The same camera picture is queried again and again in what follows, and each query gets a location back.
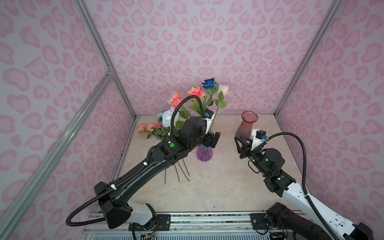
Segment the pink red rose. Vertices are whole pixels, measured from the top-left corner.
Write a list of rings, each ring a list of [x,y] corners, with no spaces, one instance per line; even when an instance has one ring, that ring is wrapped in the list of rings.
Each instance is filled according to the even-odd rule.
[[[167,103],[172,107],[172,108],[176,108],[181,102],[182,102],[183,98],[181,96],[180,93],[178,92],[174,92],[171,97],[167,100]],[[191,117],[191,113],[187,110],[186,108],[186,105],[183,105],[180,110],[179,110],[179,113],[181,115],[182,118],[184,119],[189,119]]]
[[[203,87],[193,86],[190,90],[188,90],[188,96],[198,96],[202,102],[203,109],[207,108],[206,100],[207,93],[204,91]],[[196,111],[198,114],[201,114],[201,108],[196,99],[191,99],[192,104],[190,105],[190,109]]]

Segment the white blue rose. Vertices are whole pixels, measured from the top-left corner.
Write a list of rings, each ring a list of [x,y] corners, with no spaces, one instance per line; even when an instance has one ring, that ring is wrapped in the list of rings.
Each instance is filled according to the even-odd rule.
[[[172,118],[172,115],[175,111],[175,108],[170,108],[169,110],[165,111],[163,114],[162,114],[162,125],[163,127],[165,128],[170,128],[171,127],[171,118]],[[176,126],[176,123],[177,121],[179,120],[179,116],[180,116],[180,113],[177,112],[176,115],[175,115],[175,118],[174,118],[174,126]]]

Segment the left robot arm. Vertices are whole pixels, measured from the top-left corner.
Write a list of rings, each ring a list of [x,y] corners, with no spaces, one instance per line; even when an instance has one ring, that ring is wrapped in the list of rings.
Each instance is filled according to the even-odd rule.
[[[129,222],[150,230],[158,220],[150,204],[137,204],[131,197],[149,180],[168,169],[200,145],[215,148],[220,133],[210,130],[214,117],[191,117],[182,129],[175,131],[160,143],[151,147],[146,158],[130,171],[106,184],[98,183],[95,193],[103,216],[110,229]]]

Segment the cream pink rose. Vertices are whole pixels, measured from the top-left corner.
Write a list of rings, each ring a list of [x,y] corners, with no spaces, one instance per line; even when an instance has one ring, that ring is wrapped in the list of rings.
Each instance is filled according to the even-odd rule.
[[[225,108],[228,105],[228,102],[226,102],[225,97],[229,94],[230,90],[229,87],[226,85],[215,85],[214,87],[215,91],[213,91],[213,104],[216,106],[216,109],[214,110],[215,115],[211,124],[211,129],[214,125],[214,122],[218,116],[219,110]]]

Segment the dark blue rose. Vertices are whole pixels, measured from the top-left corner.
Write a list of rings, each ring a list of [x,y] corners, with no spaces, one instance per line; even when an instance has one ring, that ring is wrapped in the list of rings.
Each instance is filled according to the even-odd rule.
[[[210,107],[214,104],[214,94],[218,92],[219,85],[217,84],[214,78],[204,80],[202,82],[203,91],[205,92],[205,103],[207,107]]]

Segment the purple blue glass vase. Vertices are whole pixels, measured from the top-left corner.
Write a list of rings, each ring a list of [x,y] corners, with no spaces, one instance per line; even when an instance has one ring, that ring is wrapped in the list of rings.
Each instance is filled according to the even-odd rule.
[[[197,148],[197,158],[201,162],[208,162],[213,158],[213,148],[200,145]]]

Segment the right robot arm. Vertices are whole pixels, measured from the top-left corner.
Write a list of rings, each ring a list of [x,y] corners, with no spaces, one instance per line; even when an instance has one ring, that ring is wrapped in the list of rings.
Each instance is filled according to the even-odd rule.
[[[265,132],[257,131],[253,139],[235,137],[241,159],[248,159],[249,167],[255,166],[262,174],[267,189],[298,207],[307,217],[303,218],[285,205],[275,203],[267,210],[266,221],[270,229],[286,228],[308,240],[372,240],[373,231],[364,223],[355,224],[309,194],[306,177],[298,183],[283,170],[285,159],[273,148],[264,146],[269,141]]]

